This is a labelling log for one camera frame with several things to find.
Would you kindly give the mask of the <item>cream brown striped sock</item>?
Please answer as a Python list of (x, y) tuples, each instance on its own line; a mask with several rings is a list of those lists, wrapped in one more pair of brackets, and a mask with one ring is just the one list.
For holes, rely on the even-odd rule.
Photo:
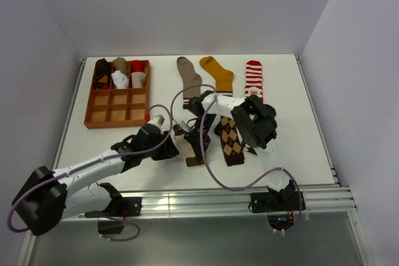
[(174, 140), (176, 148), (185, 159), (186, 166), (194, 167), (204, 165), (203, 160), (196, 157), (192, 146), (187, 140), (185, 140), (185, 133), (186, 131), (184, 131), (183, 129), (176, 131), (174, 135)]

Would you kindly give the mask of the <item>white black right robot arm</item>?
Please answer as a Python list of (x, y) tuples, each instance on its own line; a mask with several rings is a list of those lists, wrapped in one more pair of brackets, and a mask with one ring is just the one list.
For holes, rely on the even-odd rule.
[(305, 201), (299, 185), (292, 174), (282, 166), (269, 169), (247, 186), (228, 187), (213, 174), (206, 159), (205, 150), (210, 141), (208, 131), (216, 115), (221, 118), (232, 119), (232, 127), (239, 131), (244, 143), (253, 149), (262, 149), (263, 151), (257, 151), (256, 154), (265, 159), (267, 155), (274, 151), (270, 142), (277, 138), (276, 111), (272, 106), (263, 103), (255, 95), (248, 98), (234, 98), (207, 90), (200, 96), (189, 100), (188, 110), (197, 116), (197, 120), (195, 127), (185, 133), (184, 140), (190, 144), (196, 159), (204, 163), (210, 176), (219, 186), (229, 191), (243, 191), (253, 187), (266, 176), (273, 174), (275, 178), (270, 179), (267, 185), (268, 201), (264, 202), (258, 198), (251, 198), (252, 207), (255, 211), (280, 211), (293, 206), (295, 201), (298, 201), (298, 210), (301, 211), (305, 208)]

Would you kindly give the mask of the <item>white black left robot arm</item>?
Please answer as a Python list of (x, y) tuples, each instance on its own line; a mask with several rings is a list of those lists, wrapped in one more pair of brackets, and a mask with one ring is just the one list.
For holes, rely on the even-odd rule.
[(147, 123), (137, 134), (83, 163), (55, 171), (45, 166), (37, 168), (14, 198), (10, 213), (17, 213), (35, 236), (77, 214), (137, 216), (140, 205), (128, 203), (120, 191), (110, 183), (101, 183), (101, 179), (122, 174), (147, 158), (162, 161), (178, 154), (169, 132)]

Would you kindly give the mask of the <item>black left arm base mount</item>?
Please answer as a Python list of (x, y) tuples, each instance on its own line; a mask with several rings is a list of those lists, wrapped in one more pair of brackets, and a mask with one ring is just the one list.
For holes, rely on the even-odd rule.
[[(84, 214), (85, 218), (104, 218), (106, 221), (97, 222), (97, 230), (103, 239), (122, 242), (135, 239), (139, 236), (141, 228), (136, 223), (128, 220), (129, 217), (139, 216), (141, 213), (141, 197), (121, 197), (114, 199), (102, 211), (90, 211)], [(136, 233), (131, 237), (116, 238), (124, 229), (136, 228)]]

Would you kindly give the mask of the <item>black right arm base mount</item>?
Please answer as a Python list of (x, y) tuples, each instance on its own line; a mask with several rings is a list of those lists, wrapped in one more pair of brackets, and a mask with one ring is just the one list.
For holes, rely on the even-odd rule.
[(248, 209), (254, 213), (267, 214), (267, 221), (273, 230), (280, 232), (290, 229), (295, 224), (295, 213), (306, 209), (303, 193), (295, 191), (284, 199), (274, 192), (253, 192), (250, 194)]

